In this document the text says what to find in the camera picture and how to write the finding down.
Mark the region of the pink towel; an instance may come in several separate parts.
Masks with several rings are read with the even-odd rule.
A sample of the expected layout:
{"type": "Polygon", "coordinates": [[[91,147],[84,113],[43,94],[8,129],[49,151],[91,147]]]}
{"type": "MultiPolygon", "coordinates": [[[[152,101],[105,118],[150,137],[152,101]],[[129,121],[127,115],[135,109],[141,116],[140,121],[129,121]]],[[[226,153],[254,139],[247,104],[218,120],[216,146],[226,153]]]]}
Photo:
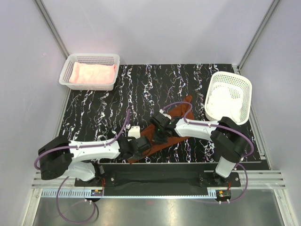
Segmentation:
{"type": "Polygon", "coordinates": [[[70,83],[76,84],[109,84],[115,77],[117,65],[89,65],[75,62],[70,83]]]}

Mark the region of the brown towel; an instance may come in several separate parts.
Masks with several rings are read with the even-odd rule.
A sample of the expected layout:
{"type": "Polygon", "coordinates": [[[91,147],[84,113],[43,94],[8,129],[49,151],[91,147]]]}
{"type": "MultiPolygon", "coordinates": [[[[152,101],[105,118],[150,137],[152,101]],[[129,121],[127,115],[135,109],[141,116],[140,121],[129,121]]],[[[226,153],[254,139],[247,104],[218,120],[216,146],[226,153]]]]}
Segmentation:
{"type": "MultiPolygon", "coordinates": [[[[172,117],[175,116],[181,116],[183,117],[185,113],[187,113],[189,110],[189,105],[188,104],[180,104],[177,107],[174,107],[172,110],[170,110],[167,114],[169,114],[172,117]]],[[[140,159],[146,158],[149,155],[152,155],[153,153],[159,152],[165,148],[169,148],[170,146],[176,145],[180,142],[183,142],[190,137],[170,137],[167,139],[167,143],[164,144],[154,144],[152,142],[153,138],[153,133],[155,131],[155,126],[154,125],[149,125],[147,128],[139,132],[140,136],[146,136],[148,140],[151,142],[152,149],[150,150],[149,153],[144,154],[142,157],[138,157],[137,159],[127,159],[127,161],[131,164],[134,162],[138,162],[140,159]]]]}

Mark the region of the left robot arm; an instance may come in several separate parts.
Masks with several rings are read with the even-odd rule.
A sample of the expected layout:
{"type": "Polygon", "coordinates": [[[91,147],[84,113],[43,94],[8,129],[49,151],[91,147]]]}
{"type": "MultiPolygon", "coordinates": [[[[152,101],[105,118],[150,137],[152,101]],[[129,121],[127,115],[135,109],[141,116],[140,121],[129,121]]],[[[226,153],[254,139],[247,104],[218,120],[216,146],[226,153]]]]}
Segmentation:
{"type": "Polygon", "coordinates": [[[69,141],[58,136],[38,150],[35,167],[39,168],[42,180],[67,176],[97,186],[102,175],[91,160],[138,159],[150,149],[151,143],[145,136],[93,142],[69,141]]]}

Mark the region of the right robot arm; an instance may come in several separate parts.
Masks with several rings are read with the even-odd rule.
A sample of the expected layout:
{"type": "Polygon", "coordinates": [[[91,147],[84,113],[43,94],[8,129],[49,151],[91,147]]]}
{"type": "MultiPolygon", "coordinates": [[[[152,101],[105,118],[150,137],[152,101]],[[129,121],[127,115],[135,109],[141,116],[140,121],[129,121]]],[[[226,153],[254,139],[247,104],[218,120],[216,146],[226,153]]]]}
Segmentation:
{"type": "Polygon", "coordinates": [[[228,117],[219,121],[197,121],[159,112],[150,123],[155,127],[153,141],[158,144],[166,143],[170,137],[193,137],[212,142],[219,157],[213,177],[215,184],[221,187],[230,182],[230,173],[243,158],[247,146],[252,145],[228,117]]]}

